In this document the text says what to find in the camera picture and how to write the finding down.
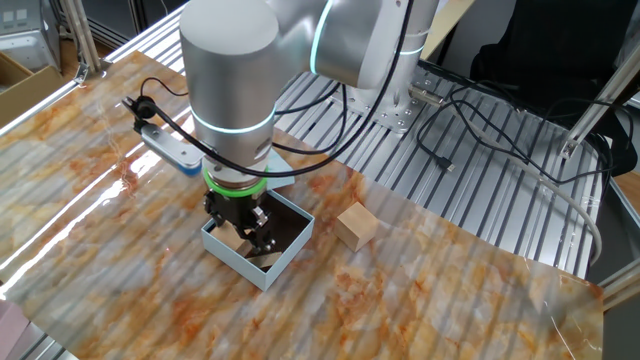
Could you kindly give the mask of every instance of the table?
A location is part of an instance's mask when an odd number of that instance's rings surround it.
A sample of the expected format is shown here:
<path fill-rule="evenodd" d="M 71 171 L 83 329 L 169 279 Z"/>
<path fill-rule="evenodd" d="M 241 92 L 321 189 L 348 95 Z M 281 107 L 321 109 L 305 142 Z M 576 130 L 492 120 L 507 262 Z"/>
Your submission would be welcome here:
<path fill-rule="evenodd" d="M 107 59 L 118 61 L 132 51 L 139 50 L 184 73 L 177 31 L 180 11 L 178 9 L 158 22 Z M 438 21 L 439 16 L 434 21 L 434 27 Z M 427 74 L 426 78 L 424 86 L 442 95 L 446 95 L 455 85 L 434 74 Z M 31 117 L 75 86 L 74 83 L 65 85 L 18 118 L 15 124 Z M 285 91 L 279 105 L 302 105 L 328 87 L 330 83 L 326 79 L 303 74 Z M 531 145 L 532 141 L 526 134 L 537 126 L 538 118 L 526 113 L 515 114 L 506 103 L 479 92 L 471 91 L 467 96 L 499 126 L 503 126 L 513 137 L 517 136 L 519 145 Z M 283 117 L 278 127 L 310 145 L 322 146 L 330 138 L 329 134 L 337 132 L 335 124 L 340 111 L 334 104 L 325 109 L 323 112 Z M 433 109 L 425 109 L 418 124 L 432 113 Z M 351 115 L 349 119 L 353 123 L 359 117 Z M 523 176 L 498 155 L 478 148 L 452 117 L 439 118 L 433 129 L 427 135 L 427 141 L 435 145 L 433 149 L 439 154 L 450 156 L 459 172 L 448 175 L 439 171 L 418 150 L 414 139 L 415 128 L 405 135 L 397 135 L 372 125 L 340 160 L 494 245 L 580 277 L 585 276 L 591 235 L 585 231 L 584 223 L 575 212 L 567 212 L 566 204 L 556 200 L 555 196 L 538 187 L 533 179 Z M 562 132 L 562 129 L 550 124 L 544 127 L 544 138 L 535 146 L 538 160 L 546 160 L 547 168 L 552 169 L 554 175 L 562 173 L 563 177 L 596 169 L 596 154 L 590 147 L 581 147 L 572 161 L 566 164 L 551 159 L 553 140 L 561 137 Z M 599 177 L 585 178 L 563 189 L 579 201 L 599 199 L 602 181 Z M 589 205 L 588 211 L 595 218 L 597 202 L 586 205 Z"/>
<path fill-rule="evenodd" d="M 149 76 L 186 90 L 136 52 L 0 138 L 13 230 L 0 233 L 0 296 L 78 357 L 601 358 L 601 289 L 338 161 L 277 190 L 315 217 L 314 230 L 260 291 L 203 248 L 204 181 L 131 131 L 120 101 Z M 192 126 L 188 99 L 145 90 Z M 305 148 L 282 130 L 274 141 Z M 280 155 L 294 169 L 324 157 Z M 333 231 L 355 202 L 380 221 L 357 253 Z"/>

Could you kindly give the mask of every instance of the black cable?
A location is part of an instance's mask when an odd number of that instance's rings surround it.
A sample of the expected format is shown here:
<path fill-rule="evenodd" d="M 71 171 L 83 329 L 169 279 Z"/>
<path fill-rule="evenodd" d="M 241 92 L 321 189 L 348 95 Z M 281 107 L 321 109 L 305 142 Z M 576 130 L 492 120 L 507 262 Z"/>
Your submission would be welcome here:
<path fill-rule="evenodd" d="M 436 67 L 433 64 L 429 64 L 426 62 L 421 61 L 420 66 L 425 68 L 426 66 L 433 66 Z M 448 72 L 447 70 L 437 67 L 437 69 L 439 71 L 444 71 L 444 72 Z M 604 169 L 601 170 L 596 170 L 596 171 L 590 171 L 590 172 L 586 172 L 586 173 L 582 173 L 582 174 L 578 174 L 572 178 L 566 179 L 566 180 L 558 180 L 555 177 L 551 176 L 548 172 L 546 172 L 540 165 L 538 165 L 536 162 L 534 162 L 531 159 L 531 153 L 527 154 L 524 151 L 522 151 L 518 146 L 516 146 L 515 142 L 501 129 L 499 129 L 497 126 L 495 126 L 493 123 L 491 123 L 491 121 L 489 121 L 489 119 L 487 119 L 475 106 L 473 106 L 472 104 L 470 104 L 467 101 L 464 100 L 454 100 L 453 99 L 453 95 L 455 95 L 458 92 L 464 91 L 465 89 L 468 89 L 470 87 L 474 87 L 474 85 L 476 84 L 489 84 L 489 85 L 493 85 L 495 87 L 498 87 L 500 89 L 500 91 L 502 93 L 504 93 L 505 95 L 507 95 L 507 97 L 509 97 L 509 100 L 511 100 L 510 102 L 512 103 L 512 105 L 514 107 L 516 107 L 516 110 L 518 110 L 518 104 L 523 104 L 522 101 L 519 101 L 518 99 L 516 99 L 515 97 L 513 97 L 512 94 L 510 94 L 506 89 L 504 89 L 500 84 L 497 84 L 495 82 L 489 81 L 489 80 L 481 80 L 478 81 L 476 83 L 473 83 L 465 78 L 460 77 L 457 74 L 454 74 L 455 77 L 462 79 L 463 82 L 465 83 L 464 86 L 455 89 L 455 90 L 451 90 L 447 96 L 447 98 L 449 98 L 449 102 L 447 104 L 445 104 L 443 107 L 441 107 L 431 118 L 429 118 L 420 128 L 420 130 L 418 131 L 418 146 L 424 150 L 425 152 L 427 152 L 429 155 L 436 157 L 437 159 L 440 159 L 442 157 L 439 157 L 438 155 L 436 155 L 433 151 L 429 150 L 424 144 L 422 144 L 422 141 L 420 140 L 420 138 L 422 137 L 422 133 L 424 132 L 424 130 L 426 129 L 426 126 L 429 122 L 433 121 L 433 119 L 435 117 L 437 117 L 437 115 L 439 115 L 442 110 L 444 110 L 445 108 L 449 107 L 449 106 L 454 106 L 456 108 L 457 113 L 460 115 L 460 117 L 462 118 L 463 122 L 465 123 L 465 126 L 467 127 L 467 129 L 469 130 L 469 132 L 471 133 L 471 135 L 474 137 L 474 139 L 481 145 L 490 148 L 492 150 L 501 152 L 501 153 L 505 153 L 511 156 L 514 156 L 518 159 L 520 159 L 521 161 L 523 161 L 524 163 L 527 164 L 531 164 L 533 165 L 536 169 L 538 169 L 542 175 L 546 176 L 547 178 L 549 178 L 549 180 L 555 182 L 558 185 L 562 185 L 562 184 L 567 184 L 570 182 L 573 182 L 579 178 L 585 177 L 585 176 L 590 176 L 590 175 L 597 175 L 597 174 L 607 174 L 607 178 L 609 178 L 611 176 L 611 171 L 614 170 L 616 168 L 616 166 L 613 164 L 613 158 L 610 154 L 611 149 L 608 146 L 608 143 L 606 142 L 606 140 L 602 140 L 602 142 L 604 142 L 606 148 L 608 149 L 609 155 L 607 157 L 607 161 L 605 163 L 605 166 L 607 166 Z M 633 138 L 633 133 L 634 133 L 634 124 L 633 124 L 633 118 L 631 117 L 631 114 L 629 113 L 629 111 L 627 109 L 625 109 L 623 106 L 617 105 L 617 104 L 612 104 L 612 103 L 608 103 L 608 102 L 603 102 L 603 101 L 598 101 L 598 100 L 586 100 L 586 99 L 579 99 L 579 98 L 564 98 L 564 99 L 560 99 L 558 101 L 556 101 L 553 105 L 551 105 L 551 107 L 549 108 L 549 110 L 547 111 L 547 113 L 545 114 L 545 116 L 542 119 L 542 122 L 540 123 L 540 125 L 538 126 L 538 129 L 536 130 L 536 134 L 534 139 L 537 139 L 538 136 L 540 135 L 540 132 L 542 130 L 542 127 L 544 125 L 544 123 L 550 119 L 550 118 L 562 118 L 562 117 L 569 117 L 569 116 L 575 116 L 575 115 L 579 115 L 581 113 L 574 113 L 574 114 L 564 114 L 564 115 L 556 115 L 556 116 L 551 116 L 551 113 L 553 111 L 553 109 L 555 107 L 557 107 L 559 104 L 564 103 L 564 102 L 583 102 L 583 103 L 589 103 L 589 104 L 597 104 L 597 105 L 603 105 L 603 106 L 609 106 L 611 108 L 615 108 L 618 110 L 621 110 L 625 113 L 625 115 L 629 118 L 629 138 L 626 144 L 625 149 L 628 149 L 631 146 L 631 140 Z M 466 105 L 468 107 L 470 107 L 477 115 L 479 115 L 479 117 L 485 122 L 487 123 L 491 128 L 493 128 L 495 131 L 497 131 L 502 137 L 504 137 L 504 139 L 511 145 L 513 146 L 513 148 L 518 152 L 515 153 L 513 151 L 509 151 L 509 150 L 505 150 L 503 148 L 499 148 L 499 147 L 495 147 L 492 146 L 490 144 L 487 144 L 486 142 L 482 141 L 482 139 L 480 139 L 475 132 L 473 131 L 473 129 L 471 128 L 470 124 L 469 124 L 469 120 L 464 116 L 464 114 L 462 113 L 462 110 L 460 109 L 460 107 L 458 106 L 458 104 L 462 104 L 462 105 Z M 602 153 L 601 150 L 599 150 L 596 146 L 594 146 L 594 149 L 599 153 L 600 157 L 606 156 L 605 154 Z"/>
<path fill-rule="evenodd" d="M 433 152 L 431 149 L 429 149 L 428 147 L 426 147 L 422 143 L 422 137 L 424 135 L 426 135 L 425 131 L 426 131 L 427 126 L 429 125 L 429 123 L 431 121 L 433 121 L 433 119 L 437 118 L 438 115 L 440 115 L 440 113 L 442 113 L 444 111 L 444 109 L 446 109 L 449 106 L 450 106 L 449 104 L 446 104 L 446 105 L 442 106 L 440 109 L 438 109 L 438 111 L 435 112 L 435 114 L 431 115 L 431 117 L 429 117 L 424 122 L 424 124 L 422 124 L 422 126 L 418 130 L 418 133 L 416 134 L 416 141 L 418 143 L 418 147 L 420 147 L 420 149 L 422 149 L 424 152 L 429 154 L 429 156 L 434 158 L 436 160 L 436 164 L 438 164 L 438 166 L 440 166 L 441 168 L 443 168 L 443 169 L 445 169 L 447 171 L 453 171 L 455 169 L 455 166 L 453 165 L 451 160 L 445 158 L 444 156 L 440 156 L 440 155 L 436 154 L 435 152 Z"/>
<path fill-rule="evenodd" d="M 155 76 L 151 76 L 151 77 L 148 77 L 148 78 L 144 79 L 144 81 L 142 81 L 142 85 L 140 85 L 140 96 L 144 96 L 144 85 L 149 81 L 157 81 L 157 82 L 159 82 L 160 85 L 162 85 L 162 87 L 164 87 L 173 96 L 187 96 L 187 95 L 189 95 L 188 91 L 186 93 L 176 93 L 175 91 L 171 90 L 167 86 L 167 84 L 165 84 L 162 80 L 158 79 Z"/>
<path fill-rule="evenodd" d="M 333 143 L 331 143 L 331 145 L 320 150 L 300 150 L 300 149 L 292 148 L 286 145 L 278 144 L 276 142 L 273 142 L 272 145 L 273 147 L 282 149 L 284 151 L 292 152 L 294 154 L 300 154 L 300 155 L 324 154 L 332 150 L 336 146 L 338 146 L 338 144 L 340 144 L 340 141 L 342 140 L 342 135 L 344 135 L 344 131 L 346 130 L 346 127 L 347 127 L 348 112 L 349 112 L 349 108 L 347 107 L 347 87 L 344 84 L 342 84 L 342 125 L 340 125 L 340 132 L 338 133 L 338 137 L 336 137 L 336 140 Z"/>
<path fill-rule="evenodd" d="M 325 100 L 327 100 L 328 98 L 331 97 L 331 95 L 333 95 L 336 91 L 338 91 L 338 88 L 340 87 L 340 83 L 337 83 L 336 86 L 334 86 L 331 90 L 329 90 L 329 92 L 325 95 L 322 95 L 320 98 L 318 98 L 316 101 L 311 102 L 307 105 L 303 105 L 297 108 L 292 108 L 292 109 L 287 109 L 287 110 L 279 110 L 276 111 L 274 113 L 274 115 L 286 115 L 286 114 L 292 114 L 292 113 L 296 113 L 296 112 L 300 112 L 300 111 L 304 111 L 304 110 L 308 110 L 322 102 L 324 102 Z"/>
<path fill-rule="evenodd" d="M 589 171 L 586 173 L 582 173 L 582 174 L 578 174 L 574 177 L 571 177 L 569 179 L 565 179 L 565 180 L 559 180 L 557 178 L 555 178 L 553 175 L 549 174 L 542 166 L 538 165 L 535 161 L 533 161 L 533 159 L 531 159 L 529 156 L 523 157 L 519 154 L 516 154 L 513 151 L 509 151 L 509 150 L 505 150 L 501 147 L 496 147 L 493 146 L 491 144 L 487 144 L 485 143 L 478 135 L 476 135 L 475 131 L 473 131 L 473 128 L 471 127 L 471 125 L 469 124 L 469 120 L 464 116 L 464 114 L 462 113 L 462 110 L 460 109 L 460 107 L 457 105 L 457 103 L 459 102 L 459 100 L 453 100 L 451 101 L 451 103 L 453 103 L 453 106 L 456 108 L 456 111 L 458 112 L 458 114 L 460 115 L 460 118 L 462 119 L 462 121 L 465 123 L 465 126 L 467 127 L 467 129 L 469 130 L 469 132 L 471 133 L 471 136 L 473 136 L 473 138 L 482 146 L 485 146 L 489 149 L 501 152 L 501 153 L 505 153 L 508 155 L 511 155 L 513 157 L 516 157 L 520 160 L 522 160 L 523 162 L 533 165 L 533 167 L 535 167 L 536 169 L 538 169 L 540 171 L 540 173 L 542 175 L 544 175 L 545 177 L 547 177 L 549 180 L 553 181 L 554 183 L 556 183 L 557 185 L 563 185 L 563 184 L 568 184 L 570 182 L 573 182 L 577 179 L 580 179 L 582 177 L 585 176 L 590 176 L 590 175 L 598 175 L 598 174 L 603 174 L 603 173 L 607 173 L 610 172 L 612 170 L 615 169 L 615 166 L 609 167 L 607 169 L 602 169 L 602 170 L 595 170 L 595 171 Z M 480 111 L 478 109 L 476 109 L 475 107 L 471 106 L 471 109 L 476 112 L 477 114 L 480 113 Z"/>
<path fill-rule="evenodd" d="M 236 163 L 234 163 L 234 162 L 232 162 L 232 161 L 220 156 L 217 152 L 211 150 L 210 148 L 208 148 L 207 146 L 202 144 L 200 141 L 195 139 L 189 133 L 184 131 L 180 127 L 180 125 L 178 125 L 175 121 L 173 121 L 173 119 L 171 119 L 171 117 L 169 115 L 167 115 L 164 111 L 162 111 L 162 109 L 160 109 L 152 101 L 143 100 L 142 103 L 144 103 L 150 109 L 154 110 L 158 114 L 158 116 L 160 116 L 160 118 L 162 118 L 162 120 L 164 120 L 167 124 L 169 124 L 169 126 L 173 130 L 175 130 L 178 134 L 182 135 L 182 137 L 184 137 L 187 141 L 189 141 L 191 144 L 193 144 L 195 147 L 197 147 L 200 151 L 205 153 L 205 155 L 211 157 L 213 160 L 221 163 L 222 165 L 225 165 L 225 166 L 227 166 L 227 167 L 229 167 L 229 168 L 231 168 L 233 170 L 236 170 L 238 172 L 241 172 L 243 174 L 247 174 L 247 175 L 251 175 L 251 176 L 257 176 L 257 177 L 264 177 L 264 178 L 283 178 L 283 177 L 289 177 L 289 176 L 298 176 L 298 175 L 302 175 L 302 174 L 306 174 L 306 173 L 318 170 L 318 169 L 322 168 L 323 166 L 328 165 L 329 163 L 331 163 L 336 158 L 338 158 L 338 156 L 340 156 L 343 152 L 345 152 L 351 146 L 351 144 L 353 144 L 353 142 L 356 141 L 356 139 L 365 130 L 365 128 L 367 127 L 367 125 L 369 124 L 371 119 L 373 118 L 373 115 L 375 114 L 376 110 L 380 106 L 380 103 L 382 102 L 384 94 L 387 92 L 387 89 L 389 88 L 389 84 L 391 83 L 391 79 L 393 78 L 393 73 L 395 72 L 396 67 L 398 66 L 398 60 L 400 58 L 400 52 L 402 51 L 402 47 L 404 45 L 404 40 L 405 40 L 405 35 L 407 34 L 407 27 L 409 25 L 409 17 L 411 15 L 411 9 L 413 8 L 413 2 L 414 2 L 414 0 L 408 0 L 407 10 L 405 12 L 404 20 L 402 22 L 402 30 L 400 31 L 400 40 L 398 41 L 398 45 L 396 47 L 396 51 L 394 52 L 393 61 L 391 62 L 391 68 L 389 69 L 389 73 L 387 74 L 387 78 L 385 79 L 384 84 L 382 85 L 382 89 L 380 90 L 380 93 L 378 94 L 378 97 L 376 98 L 376 101 L 374 102 L 373 106 L 371 107 L 371 110 L 369 111 L 369 114 L 367 114 L 366 119 L 364 120 L 362 125 L 360 125 L 360 128 L 358 130 L 356 130 L 356 132 L 353 134 L 353 136 L 351 138 L 349 138 L 349 140 L 347 140 L 347 142 L 340 149 L 338 149 L 331 156 L 327 157 L 325 160 L 323 160 L 323 161 L 321 161 L 319 163 L 316 163 L 314 165 L 308 166 L 306 168 L 302 168 L 302 169 L 298 169 L 298 170 L 292 170 L 292 171 L 278 172 L 278 173 L 268 173 L 268 172 L 264 172 L 264 171 L 256 171 L 256 170 L 245 168 L 243 166 L 240 166 L 240 165 L 238 165 L 238 164 L 236 164 Z"/>

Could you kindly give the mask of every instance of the white box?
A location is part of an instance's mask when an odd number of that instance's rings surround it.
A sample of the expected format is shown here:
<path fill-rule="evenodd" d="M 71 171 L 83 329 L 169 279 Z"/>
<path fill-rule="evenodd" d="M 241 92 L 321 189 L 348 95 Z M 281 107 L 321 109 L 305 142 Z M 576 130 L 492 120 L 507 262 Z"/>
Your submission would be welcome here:
<path fill-rule="evenodd" d="M 306 221 L 306 226 L 298 233 L 298 236 L 291 242 L 291 244 L 284 250 L 282 256 L 269 268 L 269 270 L 264 271 L 251 262 L 249 262 L 244 257 L 240 256 L 235 250 L 228 247 L 223 242 L 216 239 L 213 235 L 211 235 L 211 230 L 215 227 L 215 222 L 210 220 L 203 228 L 202 228 L 202 240 L 204 243 L 204 248 L 207 249 L 211 254 L 220 259 L 225 264 L 229 265 L 232 269 L 237 271 L 240 275 L 242 275 L 245 279 L 251 281 L 255 286 L 260 288 L 262 291 L 267 291 L 269 286 L 273 284 L 273 282 L 278 278 L 280 273 L 284 270 L 287 265 L 293 260 L 293 258 L 298 254 L 298 252 L 302 249 L 302 247 L 309 241 L 311 238 L 311 233 L 313 232 L 313 224 L 315 219 L 306 211 L 302 210 L 300 207 L 285 199 L 280 194 L 275 191 L 269 190 L 268 195 L 279 203 L 285 205 L 290 210 L 293 210 L 292 213 L 300 216 L 300 219 L 304 219 Z M 276 221 L 276 217 L 272 217 L 269 221 Z M 277 229 L 278 223 L 272 224 L 272 229 L 274 229 L 273 238 L 278 241 L 277 238 Z"/>

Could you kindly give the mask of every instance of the wooden cube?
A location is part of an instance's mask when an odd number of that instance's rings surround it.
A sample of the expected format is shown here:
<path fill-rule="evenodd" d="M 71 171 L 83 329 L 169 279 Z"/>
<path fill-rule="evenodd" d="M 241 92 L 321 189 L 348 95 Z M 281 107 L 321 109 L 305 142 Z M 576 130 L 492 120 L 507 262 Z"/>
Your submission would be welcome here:
<path fill-rule="evenodd" d="M 362 204 L 355 203 L 338 216 L 333 233 L 355 252 L 373 239 L 379 223 Z"/>

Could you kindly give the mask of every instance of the cable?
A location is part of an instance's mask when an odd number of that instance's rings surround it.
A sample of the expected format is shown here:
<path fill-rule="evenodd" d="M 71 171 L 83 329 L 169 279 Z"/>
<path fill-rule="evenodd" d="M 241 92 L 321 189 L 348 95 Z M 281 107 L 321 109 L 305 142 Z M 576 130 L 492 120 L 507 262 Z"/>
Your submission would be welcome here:
<path fill-rule="evenodd" d="M 454 112 L 454 115 L 460 116 L 462 114 Z M 466 118 L 464 118 L 463 115 L 461 116 L 461 118 L 462 118 L 462 121 L 464 121 L 465 124 L 467 124 L 467 126 L 470 128 L 470 132 L 474 137 L 476 138 L 478 136 L 482 137 L 484 138 L 484 140 L 491 143 L 490 145 L 488 144 L 489 146 L 495 148 L 496 150 L 501 149 L 501 152 L 508 152 L 505 148 L 500 146 L 499 143 L 497 143 L 495 140 L 489 137 L 489 135 L 487 135 L 485 132 L 480 130 L 480 128 L 470 123 Z M 589 216 L 589 214 L 582 208 L 582 206 L 580 206 L 580 204 L 578 204 L 573 198 L 567 195 L 564 191 L 560 190 L 558 187 L 552 184 L 549 180 L 540 176 L 540 174 L 537 174 L 533 170 L 533 168 L 525 164 L 520 158 L 511 154 L 507 154 L 507 156 L 515 165 L 521 168 L 522 171 L 535 177 L 540 183 L 546 186 L 549 190 L 553 191 L 556 195 L 564 199 L 584 219 L 584 222 L 587 224 L 587 226 L 591 230 L 591 234 L 593 235 L 593 242 L 595 245 L 595 253 L 591 258 L 591 265 L 593 265 L 598 260 L 598 258 L 600 257 L 600 254 L 602 253 L 602 237 L 600 236 L 600 231 L 598 230 L 598 227 L 596 226 L 595 222 L 593 221 L 593 219 L 591 219 L 591 216 Z"/>
<path fill-rule="evenodd" d="M 296 149 L 296 148 L 292 148 L 292 147 L 288 147 L 286 145 L 282 145 L 282 144 L 278 144 L 276 142 L 273 142 L 272 145 L 273 147 L 276 147 L 278 149 L 282 149 L 288 152 L 292 152 L 295 154 L 301 154 L 301 155 L 319 155 L 319 154 L 324 154 L 330 150 L 332 150 L 333 148 L 335 148 L 336 146 L 338 146 L 338 144 L 340 144 L 340 140 L 342 140 L 342 135 L 344 135 L 344 131 L 346 130 L 347 127 L 347 114 L 349 112 L 349 109 L 347 107 L 347 87 L 342 84 L 342 125 L 340 125 L 340 132 L 338 133 L 338 137 L 336 137 L 336 140 L 331 143 L 331 145 L 327 146 L 324 149 L 320 149 L 320 150 L 300 150 L 300 149 Z"/>
<path fill-rule="evenodd" d="M 300 111 L 304 111 L 304 110 L 307 110 L 309 108 L 312 108 L 312 107 L 324 102 L 328 98 L 330 98 L 331 95 L 333 95 L 336 91 L 338 91 L 339 87 L 340 87 L 340 83 L 337 83 L 336 86 L 334 86 L 331 90 L 329 90 L 329 92 L 327 94 L 322 95 L 320 98 L 318 98 L 318 100 L 316 100 L 316 101 L 314 101 L 312 103 L 309 103 L 307 105 L 303 105 L 303 106 L 297 107 L 297 108 L 276 111 L 274 113 L 274 115 L 292 114 L 292 113 L 295 113 L 295 112 L 300 112 Z"/>
<path fill-rule="evenodd" d="M 471 135 L 474 136 L 474 138 L 476 139 L 476 141 L 478 141 L 481 145 L 489 147 L 493 150 L 496 150 L 498 152 L 502 152 L 502 153 L 506 153 L 512 156 L 515 156 L 517 158 L 519 158 L 520 160 L 522 160 L 525 163 L 531 164 L 533 165 L 533 167 L 535 167 L 536 169 L 538 169 L 543 175 L 545 175 L 546 177 L 548 177 L 551 181 L 555 182 L 558 185 L 562 185 L 562 184 L 567 184 L 570 182 L 573 182 L 579 178 L 585 177 L 585 176 L 590 176 L 590 175 L 597 175 L 597 174 L 602 174 L 602 173 L 608 173 L 611 172 L 612 170 L 614 170 L 616 168 L 615 165 L 610 164 L 610 167 L 606 168 L 606 169 L 602 169 L 602 170 L 596 170 L 596 171 L 590 171 L 590 172 L 586 172 L 586 173 L 582 173 L 582 174 L 578 174 L 572 178 L 566 179 L 566 180 L 559 180 L 557 178 L 555 178 L 554 176 L 552 176 L 551 174 L 549 174 L 547 171 L 544 170 L 544 168 L 542 168 L 540 165 L 538 165 L 535 161 L 533 161 L 531 159 L 531 154 L 526 154 L 524 153 L 518 146 L 516 146 L 516 144 L 514 143 L 514 141 L 505 133 L 503 132 L 501 129 L 499 129 L 497 126 L 495 126 L 493 123 L 491 123 L 491 121 L 489 121 L 489 119 L 487 119 L 475 106 L 473 106 L 472 104 L 464 101 L 464 100 L 454 100 L 453 99 L 453 95 L 455 95 L 456 93 L 462 91 L 463 89 L 465 89 L 465 87 L 462 87 L 460 89 L 456 89 L 455 91 L 452 91 L 449 94 L 449 99 L 451 99 L 450 103 L 453 104 L 453 106 L 456 108 L 456 110 L 458 111 L 458 113 L 460 114 L 460 116 L 466 120 L 466 118 L 464 117 L 464 114 L 462 113 L 462 110 L 460 110 L 460 107 L 458 106 L 458 104 L 464 104 L 467 105 L 469 108 L 471 108 L 484 122 L 486 122 L 491 128 L 493 128 L 495 131 L 497 131 L 501 136 L 503 136 L 505 138 L 505 140 L 507 140 L 507 142 L 509 142 L 510 145 L 512 145 L 514 147 L 514 149 L 519 153 L 515 154 L 513 151 L 505 151 L 504 149 L 496 149 L 493 148 L 491 146 L 489 146 L 487 143 L 483 142 L 482 140 L 480 140 L 479 138 L 477 138 L 475 136 L 475 134 L 473 132 L 471 132 Z M 631 143 L 631 137 L 633 136 L 633 132 L 634 132 L 634 126 L 633 126 L 633 119 L 631 117 L 631 114 L 629 113 L 629 111 L 627 109 L 625 109 L 622 106 L 616 105 L 616 104 L 611 104 L 611 103 L 607 103 L 607 102 L 603 102 L 603 101 L 598 101 L 598 100 L 586 100 L 586 99 L 578 99 L 578 98 L 565 98 L 565 99 L 560 99 L 558 101 L 556 101 L 556 103 L 554 103 L 549 110 L 547 111 L 547 114 L 545 115 L 545 117 L 542 119 L 542 122 L 540 123 L 540 125 L 538 125 L 538 129 L 536 130 L 536 134 L 534 136 L 534 139 L 537 139 L 538 136 L 540 135 L 540 132 L 542 131 L 542 126 L 544 125 L 544 123 L 546 122 L 547 116 L 551 114 L 551 112 L 553 111 L 553 109 L 558 106 L 559 104 L 563 103 L 563 102 L 584 102 L 584 103 L 592 103 L 592 104 L 598 104 L 598 105 L 603 105 L 603 106 L 609 106 L 612 108 L 617 108 L 619 110 L 622 110 L 625 115 L 627 115 L 627 117 L 629 118 L 629 121 L 631 123 L 630 127 L 629 127 L 629 140 L 627 142 L 627 148 L 630 146 Z"/>
<path fill-rule="evenodd" d="M 422 126 L 418 130 L 418 133 L 416 134 L 416 142 L 418 144 L 418 147 L 420 147 L 420 149 L 422 149 L 424 152 L 429 154 L 429 156 L 431 156 L 432 158 L 434 158 L 436 160 L 436 164 L 438 164 L 438 166 L 440 166 L 441 168 L 451 172 L 456 168 L 455 165 L 453 165 L 453 162 L 451 160 L 445 158 L 444 156 L 440 156 L 440 155 L 436 154 L 435 152 L 433 152 L 431 149 L 427 148 L 422 143 L 422 138 L 424 137 L 424 135 L 426 135 L 425 131 L 426 131 L 427 126 L 429 125 L 429 123 L 431 123 L 435 118 L 437 118 L 438 115 L 440 115 L 449 106 L 451 106 L 451 104 L 446 104 L 446 105 L 440 107 L 438 109 L 438 111 L 435 112 L 435 114 L 431 115 L 424 122 L 424 124 L 422 124 Z"/>
<path fill-rule="evenodd" d="M 142 82 L 142 85 L 140 85 L 140 96 L 144 96 L 144 85 L 145 85 L 148 81 L 152 81 L 152 80 L 153 80 L 153 81 L 157 81 L 157 82 L 159 82 L 159 83 L 160 83 L 160 85 L 162 85 L 162 87 L 164 87 L 164 88 L 165 88 L 165 89 L 166 89 L 166 90 L 167 90 L 171 95 L 173 95 L 173 96 L 187 96 L 187 95 L 189 95 L 189 92 L 188 92 L 188 91 L 187 91 L 186 93 L 181 93 L 181 94 L 176 93 L 175 91 L 171 90 L 171 89 L 167 86 L 167 84 L 165 84 L 164 82 L 162 82 L 162 80 L 158 79 L 158 78 L 157 78 L 157 77 L 155 77 L 155 76 L 151 76 L 151 77 L 148 77 L 148 78 L 144 79 L 144 81 Z"/>
<path fill-rule="evenodd" d="M 373 118 L 373 115 L 375 114 L 376 110 L 380 106 L 380 103 L 382 102 L 382 99 L 384 98 L 384 95 L 387 92 L 387 89 L 389 88 L 389 84 L 391 83 L 391 79 L 393 78 L 393 73 L 395 72 L 396 67 L 398 66 L 398 60 L 400 58 L 400 52 L 402 51 L 402 47 L 404 45 L 405 36 L 407 34 L 407 27 L 409 25 L 409 18 L 410 18 L 410 15 L 411 15 L 411 9 L 413 8 L 413 2 L 414 2 L 414 0 L 408 0 L 407 10 L 405 12 L 404 20 L 402 22 L 402 30 L 400 31 L 400 39 L 398 41 L 398 45 L 396 47 L 396 51 L 394 52 L 393 61 L 391 62 L 391 67 L 389 69 L 389 73 L 387 74 L 387 78 L 385 79 L 385 81 L 384 81 L 384 83 L 382 85 L 382 89 L 380 90 L 380 93 L 378 94 L 378 97 L 376 98 L 376 101 L 373 103 L 373 106 L 371 107 L 371 110 L 369 111 L 369 114 L 367 114 L 367 117 L 365 118 L 364 122 L 362 123 L 362 125 L 360 125 L 360 128 L 358 128 L 358 130 L 356 130 L 356 132 L 353 134 L 353 136 L 351 138 L 349 138 L 349 140 L 347 140 L 346 143 L 344 145 L 342 145 L 342 147 L 340 149 L 338 149 L 335 153 L 333 153 L 332 155 L 327 157 L 325 160 L 323 160 L 323 161 L 321 161 L 319 163 L 316 163 L 314 165 L 308 166 L 306 168 L 293 170 L 293 171 L 286 171 L 286 172 L 268 173 L 268 172 L 264 172 L 264 171 L 256 171 L 256 170 L 252 170 L 252 169 L 248 169 L 248 168 L 242 167 L 242 166 L 240 166 L 240 165 L 238 165 L 238 164 L 236 164 L 236 163 L 234 163 L 234 162 L 232 162 L 232 161 L 220 156 L 217 152 L 211 150 L 210 148 L 208 148 L 207 146 L 202 144 L 200 141 L 195 139 L 193 136 L 191 136 L 188 132 L 184 131 L 180 127 L 180 125 L 178 125 L 176 122 L 174 122 L 173 119 L 171 119 L 171 117 L 169 115 L 167 115 L 164 111 L 162 111 L 162 109 L 160 109 L 152 101 L 143 99 L 142 103 L 144 105 L 146 105 L 148 108 L 150 108 L 151 110 L 155 111 L 158 114 L 158 116 L 160 116 L 160 118 L 162 118 L 162 120 L 164 120 L 173 130 L 175 130 L 178 134 L 182 135 L 182 137 L 184 137 L 187 141 L 189 141 L 191 144 L 193 144 L 195 147 L 197 147 L 200 151 L 205 153 L 205 155 L 211 157 L 213 160 L 221 163 L 222 165 L 225 165 L 225 166 L 227 166 L 227 167 L 229 167 L 229 168 L 231 168 L 233 170 L 236 170 L 238 172 L 241 172 L 243 174 L 247 174 L 247 175 L 251 175 L 251 176 L 257 176 L 257 177 L 264 177 L 264 178 L 283 178 L 283 177 L 289 177 L 289 176 L 298 176 L 298 175 L 302 175 L 302 174 L 306 174 L 306 173 L 318 170 L 318 169 L 322 168 L 323 166 L 328 165 L 333 160 L 337 159 L 338 156 L 340 156 L 343 152 L 345 152 L 351 146 L 351 144 L 353 144 L 353 142 L 355 142 L 356 139 L 362 134 L 362 132 L 365 130 L 365 128 L 367 127 L 369 122 L 371 122 L 371 119 Z"/>

